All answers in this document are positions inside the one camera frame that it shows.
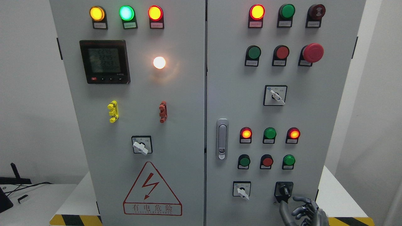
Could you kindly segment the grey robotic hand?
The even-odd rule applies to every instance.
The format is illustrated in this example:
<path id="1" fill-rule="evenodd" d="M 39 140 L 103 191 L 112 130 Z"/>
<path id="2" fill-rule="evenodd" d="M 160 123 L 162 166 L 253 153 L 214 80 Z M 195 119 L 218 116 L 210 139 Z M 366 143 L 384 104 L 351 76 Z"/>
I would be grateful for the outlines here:
<path id="1" fill-rule="evenodd" d="M 285 226 L 296 226 L 296 222 L 293 220 L 307 217 L 300 224 L 301 226 L 329 226 L 329 219 L 325 211 L 317 205 L 317 203 L 304 196 L 294 196 L 294 201 L 304 202 L 304 205 L 296 208 L 293 212 L 289 212 L 288 204 L 285 201 L 280 202 L 280 216 Z"/>

